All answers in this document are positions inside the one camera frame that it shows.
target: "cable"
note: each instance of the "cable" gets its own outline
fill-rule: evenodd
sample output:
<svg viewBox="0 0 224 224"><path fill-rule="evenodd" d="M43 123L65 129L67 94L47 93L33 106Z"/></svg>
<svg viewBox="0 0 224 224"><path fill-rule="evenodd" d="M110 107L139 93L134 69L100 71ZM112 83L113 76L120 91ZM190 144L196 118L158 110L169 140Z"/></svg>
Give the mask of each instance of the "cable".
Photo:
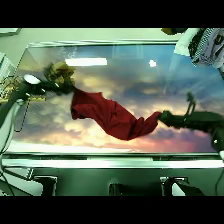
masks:
<svg viewBox="0 0 224 224"><path fill-rule="evenodd" d="M221 181L223 175L224 175L224 168L222 169L222 172L215 184L215 196L218 196L218 185L219 185L219 182Z"/></svg>
<svg viewBox="0 0 224 224"><path fill-rule="evenodd" d="M23 117L23 121L22 121L21 128L20 128L20 130L14 130L15 132L21 132L21 131L22 131L22 129L23 129L23 124L24 124L24 121L25 121L25 118L26 118L26 114L27 114L27 110L28 110L29 104L30 104L30 99L29 99L29 101L28 101L28 103L27 103L27 106L26 106L26 111L25 111L25 113L24 113L24 117Z"/></svg>
<svg viewBox="0 0 224 224"><path fill-rule="evenodd" d="M6 184L8 185L8 188L9 188L9 190L11 191L12 196L15 196L15 194L14 194L14 192L13 192L13 190L12 190L12 187L11 187L11 185L9 184L9 182L8 182L8 180L6 179L6 177L5 177L5 175L4 175L3 172L2 172L2 174L1 174L1 176L4 178Z"/></svg>

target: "red cloth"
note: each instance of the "red cloth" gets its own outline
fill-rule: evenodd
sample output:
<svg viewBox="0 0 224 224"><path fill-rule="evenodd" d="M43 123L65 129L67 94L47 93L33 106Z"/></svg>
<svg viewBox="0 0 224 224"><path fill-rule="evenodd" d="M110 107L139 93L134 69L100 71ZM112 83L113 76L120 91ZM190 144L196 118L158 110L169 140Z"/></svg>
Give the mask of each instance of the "red cloth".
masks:
<svg viewBox="0 0 224 224"><path fill-rule="evenodd" d="M76 90L71 106L72 118L94 119L108 134L121 140L131 140L151 133L157 126L160 112L138 120L115 101L103 98L102 93Z"/></svg>

